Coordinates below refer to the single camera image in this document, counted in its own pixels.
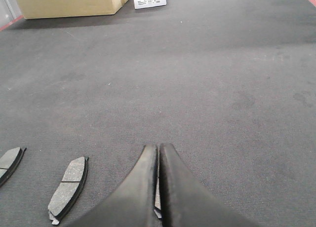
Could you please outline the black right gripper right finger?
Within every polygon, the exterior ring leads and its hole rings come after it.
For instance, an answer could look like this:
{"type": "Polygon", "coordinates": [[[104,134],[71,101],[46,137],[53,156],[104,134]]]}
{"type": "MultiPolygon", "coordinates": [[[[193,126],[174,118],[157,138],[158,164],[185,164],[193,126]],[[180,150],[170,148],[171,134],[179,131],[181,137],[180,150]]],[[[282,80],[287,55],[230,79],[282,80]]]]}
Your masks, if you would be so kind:
{"type": "Polygon", "coordinates": [[[184,164],[172,144],[161,144],[159,192],[164,227],[256,227],[225,206],[184,164]]]}

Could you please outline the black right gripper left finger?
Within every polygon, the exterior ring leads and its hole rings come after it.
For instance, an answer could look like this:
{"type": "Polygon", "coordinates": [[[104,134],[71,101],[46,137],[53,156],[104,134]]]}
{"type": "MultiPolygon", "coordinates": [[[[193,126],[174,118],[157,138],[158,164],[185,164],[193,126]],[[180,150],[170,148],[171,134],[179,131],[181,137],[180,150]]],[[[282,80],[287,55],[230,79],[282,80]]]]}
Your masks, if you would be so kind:
{"type": "Polygon", "coordinates": [[[152,227],[157,186],[158,148],[145,145],[120,185],[70,227],[152,227]]]}

